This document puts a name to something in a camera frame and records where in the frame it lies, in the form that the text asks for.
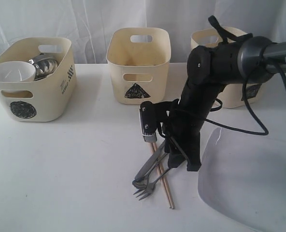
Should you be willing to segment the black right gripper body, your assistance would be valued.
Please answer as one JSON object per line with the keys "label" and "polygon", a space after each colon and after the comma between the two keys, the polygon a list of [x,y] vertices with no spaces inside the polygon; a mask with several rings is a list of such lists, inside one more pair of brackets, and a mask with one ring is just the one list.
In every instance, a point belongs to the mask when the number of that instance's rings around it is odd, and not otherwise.
{"label": "black right gripper body", "polygon": [[200,154],[200,130],[206,119],[206,101],[203,97],[181,97],[161,103],[164,120],[165,151],[171,155]]}

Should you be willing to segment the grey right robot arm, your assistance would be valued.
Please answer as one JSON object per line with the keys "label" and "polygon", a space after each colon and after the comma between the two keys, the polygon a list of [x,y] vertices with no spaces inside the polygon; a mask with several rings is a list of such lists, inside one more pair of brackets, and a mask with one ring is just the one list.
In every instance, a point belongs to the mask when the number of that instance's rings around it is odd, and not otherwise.
{"label": "grey right robot arm", "polygon": [[163,123],[168,167],[183,162],[187,170],[200,169],[200,130],[218,95],[231,84],[263,84],[280,74],[286,90],[286,42],[274,43],[263,36],[241,37],[216,47],[197,46],[188,56],[187,80],[180,98],[172,101]]}

